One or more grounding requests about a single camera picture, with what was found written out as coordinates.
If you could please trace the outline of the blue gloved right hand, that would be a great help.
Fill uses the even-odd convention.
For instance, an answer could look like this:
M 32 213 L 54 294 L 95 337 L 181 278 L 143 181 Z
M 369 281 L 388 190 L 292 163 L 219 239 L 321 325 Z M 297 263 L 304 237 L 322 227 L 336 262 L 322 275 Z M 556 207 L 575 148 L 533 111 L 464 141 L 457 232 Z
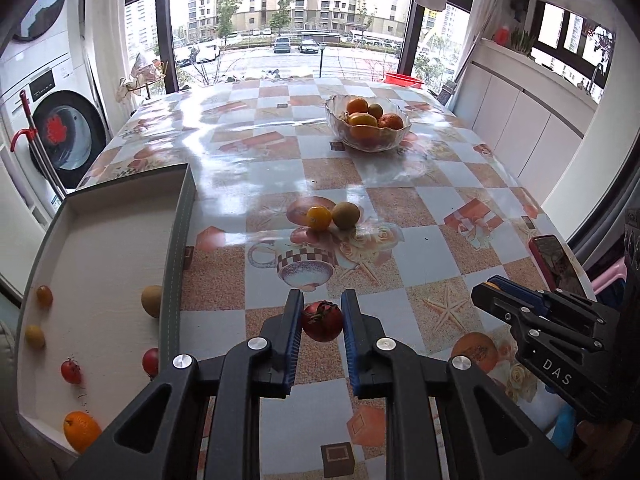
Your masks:
M 567 455 L 570 452 L 576 427 L 575 410 L 567 403 L 564 403 L 559 411 L 553 428 L 548 433 L 549 440 L 554 446 Z

